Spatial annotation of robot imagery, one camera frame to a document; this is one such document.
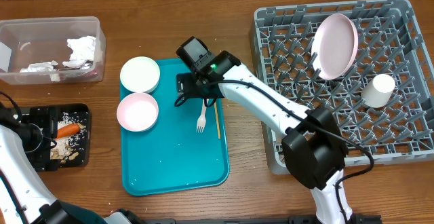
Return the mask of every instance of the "black container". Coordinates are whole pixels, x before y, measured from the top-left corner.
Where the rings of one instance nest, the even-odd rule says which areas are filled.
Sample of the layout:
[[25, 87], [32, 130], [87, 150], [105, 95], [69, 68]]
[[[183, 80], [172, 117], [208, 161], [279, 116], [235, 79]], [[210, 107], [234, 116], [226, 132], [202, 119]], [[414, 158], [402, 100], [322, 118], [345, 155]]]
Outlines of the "black container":
[[[73, 149], [74, 154], [78, 152], [77, 157], [73, 160], [51, 160], [50, 159], [50, 141], [46, 140], [45, 145], [34, 153], [26, 154], [28, 160], [36, 171], [54, 171], [59, 167], [78, 167], [85, 166], [89, 162], [90, 152], [90, 129], [92, 127], [92, 115], [85, 104], [70, 105], [52, 105], [42, 107], [21, 108], [22, 122], [35, 124], [42, 129], [45, 137], [56, 138], [58, 131], [58, 122], [63, 121], [64, 116], [74, 123], [80, 123], [85, 126], [81, 131], [80, 137], [73, 137], [69, 143], [69, 148]], [[23, 145], [25, 151], [30, 151], [37, 145]]]

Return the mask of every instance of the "crumpled paper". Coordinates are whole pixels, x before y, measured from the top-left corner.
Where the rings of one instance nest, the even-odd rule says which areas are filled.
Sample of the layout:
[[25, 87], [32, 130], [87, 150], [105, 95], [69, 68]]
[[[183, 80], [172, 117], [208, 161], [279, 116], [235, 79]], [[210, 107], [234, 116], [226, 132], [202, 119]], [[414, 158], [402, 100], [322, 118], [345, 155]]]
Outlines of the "crumpled paper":
[[73, 50], [70, 61], [64, 61], [62, 64], [70, 68], [79, 68], [86, 61], [94, 61], [96, 38], [92, 36], [78, 39], [68, 39], [68, 47]]
[[[42, 62], [36, 64], [30, 64], [26, 69], [21, 69], [20, 73], [23, 72], [50, 72], [56, 71], [54, 66], [58, 65], [56, 61]], [[51, 81], [60, 81], [59, 74], [50, 74]]]

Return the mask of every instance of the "pink plate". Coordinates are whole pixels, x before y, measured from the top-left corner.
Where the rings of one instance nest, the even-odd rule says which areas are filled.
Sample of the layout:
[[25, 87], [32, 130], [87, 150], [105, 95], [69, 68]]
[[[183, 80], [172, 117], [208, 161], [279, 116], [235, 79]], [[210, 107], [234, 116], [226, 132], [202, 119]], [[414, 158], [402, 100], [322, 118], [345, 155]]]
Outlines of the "pink plate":
[[312, 44], [317, 57], [313, 68], [321, 69], [319, 76], [326, 80], [344, 75], [354, 62], [359, 45], [353, 21], [343, 14], [328, 16], [319, 26]]
[[117, 107], [117, 121], [131, 132], [142, 132], [154, 126], [158, 117], [158, 104], [145, 93], [126, 96]]

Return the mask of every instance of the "chopstick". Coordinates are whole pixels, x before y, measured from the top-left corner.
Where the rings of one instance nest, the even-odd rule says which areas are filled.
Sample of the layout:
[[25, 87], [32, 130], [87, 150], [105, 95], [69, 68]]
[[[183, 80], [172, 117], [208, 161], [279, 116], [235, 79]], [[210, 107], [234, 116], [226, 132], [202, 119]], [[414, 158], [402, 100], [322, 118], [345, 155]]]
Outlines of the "chopstick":
[[221, 139], [221, 135], [220, 135], [220, 124], [218, 123], [217, 102], [214, 103], [214, 110], [216, 111], [217, 135], [218, 135], [218, 139]]

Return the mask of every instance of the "carrot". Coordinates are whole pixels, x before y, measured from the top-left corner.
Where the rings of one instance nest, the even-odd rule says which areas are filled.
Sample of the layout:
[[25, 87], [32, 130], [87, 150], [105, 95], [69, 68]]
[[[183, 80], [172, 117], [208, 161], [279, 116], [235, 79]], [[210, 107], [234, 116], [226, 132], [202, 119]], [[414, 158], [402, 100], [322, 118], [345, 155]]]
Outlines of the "carrot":
[[57, 131], [56, 139], [72, 136], [77, 134], [81, 129], [84, 129], [84, 126], [80, 123], [64, 126]]

